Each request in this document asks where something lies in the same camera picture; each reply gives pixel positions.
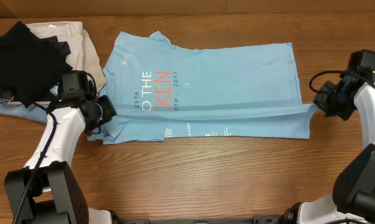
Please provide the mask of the light blue t-shirt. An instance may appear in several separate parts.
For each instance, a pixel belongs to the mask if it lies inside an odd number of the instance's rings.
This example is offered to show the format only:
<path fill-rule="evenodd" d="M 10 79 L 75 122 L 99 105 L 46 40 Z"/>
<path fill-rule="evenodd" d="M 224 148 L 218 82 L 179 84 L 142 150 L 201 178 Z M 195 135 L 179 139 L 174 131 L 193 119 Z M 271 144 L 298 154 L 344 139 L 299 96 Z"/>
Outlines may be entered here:
<path fill-rule="evenodd" d="M 185 49 L 160 32 L 122 32 L 104 67 L 116 110 L 91 140 L 249 136 L 307 139 L 316 110 L 305 104 L 291 43 Z"/>

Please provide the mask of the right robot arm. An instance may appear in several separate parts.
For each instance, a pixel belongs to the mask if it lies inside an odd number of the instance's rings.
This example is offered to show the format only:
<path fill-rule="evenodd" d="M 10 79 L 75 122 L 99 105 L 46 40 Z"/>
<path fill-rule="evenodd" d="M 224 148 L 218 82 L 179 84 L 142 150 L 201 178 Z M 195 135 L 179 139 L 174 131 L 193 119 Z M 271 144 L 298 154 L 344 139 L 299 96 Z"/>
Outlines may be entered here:
<path fill-rule="evenodd" d="M 363 150 L 339 174 L 332 194 L 298 202 L 266 223 L 375 223 L 375 52 L 353 52 L 347 69 L 337 73 L 339 82 L 325 82 L 313 102 L 326 117 L 344 121 L 358 111 Z"/>

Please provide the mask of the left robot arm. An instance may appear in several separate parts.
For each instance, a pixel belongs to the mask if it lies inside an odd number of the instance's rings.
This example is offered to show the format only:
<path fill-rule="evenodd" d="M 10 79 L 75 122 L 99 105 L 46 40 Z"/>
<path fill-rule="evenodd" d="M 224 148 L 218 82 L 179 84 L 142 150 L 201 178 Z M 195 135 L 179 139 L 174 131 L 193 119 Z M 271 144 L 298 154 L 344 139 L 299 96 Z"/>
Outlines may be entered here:
<path fill-rule="evenodd" d="M 120 223 L 112 210 L 90 208 L 70 168 L 82 133 L 99 134 L 116 115 L 106 95 L 97 96 L 93 76 L 63 75 L 60 93 L 48 108 L 42 138 L 24 167 L 4 181 L 14 223 Z"/>

